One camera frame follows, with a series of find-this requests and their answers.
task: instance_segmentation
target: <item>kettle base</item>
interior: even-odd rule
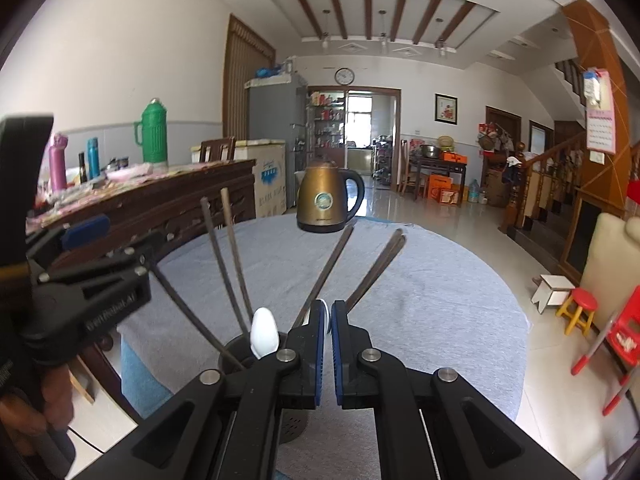
[[[311,225],[303,224],[300,220],[298,220],[298,228],[310,233],[335,233],[338,231],[342,231],[345,225],[347,225],[347,222],[339,222],[337,224],[331,225]]]

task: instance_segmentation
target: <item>blue water bottle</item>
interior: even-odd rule
[[[86,156],[89,162],[89,180],[100,176],[100,157],[98,156],[98,137],[86,142]]]

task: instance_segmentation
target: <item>kettle logo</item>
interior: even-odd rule
[[[275,161],[267,160],[265,161],[262,172],[260,174],[260,178],[262,179],[262,183],[269,186],[278,176],[278,168],[275,165]]]
[[[325,211],[334,204],[334,197],[331,193],[318,193],[314,203],[320,211]]]

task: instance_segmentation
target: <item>hand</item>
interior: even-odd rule
[[[20,454],[31,456],[35,450],[28,436],[38,436],[47,431],[47,423],[56,430],[64,430],[74,418],[71,401],[69,368],[61,366],[48,370],[42,377],[43,413],[38,413],[20,397],[5,394],[0,399],[0,422]]]

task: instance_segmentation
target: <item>tile floor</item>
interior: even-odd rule
[[[351,186],[349,195],[353,203]],[[410,193],[399,196],[374,189],[370,180],[358,211],[360,216],[412,222],[450,238],[503,278],[531,323],[524,392],[516,423],[581,480],[600,480],[607,474],[607,465],[632,444],[638,420],[626,399],[608,417],[600,413],[616,391],[619,375],[603,349],[578,376],[571,376],[570,367],[586,350],[588,341],[577,330],[564,336],[564,321],[553,310],[541,316],[531,304],[535,288],[531,279],[546,271],[498,231],[501,213],[479,204],[464,203],[458,208],[422,199],[414,202]],[[110,358],[117,368],[117,350]],[[72,426],[101,449],[108,449],[134,427],[104,392],[98,392],[93,406],[81,397],[76,397],[75,405]],[[98,456],[72,437],[78,458],[69,478]]]

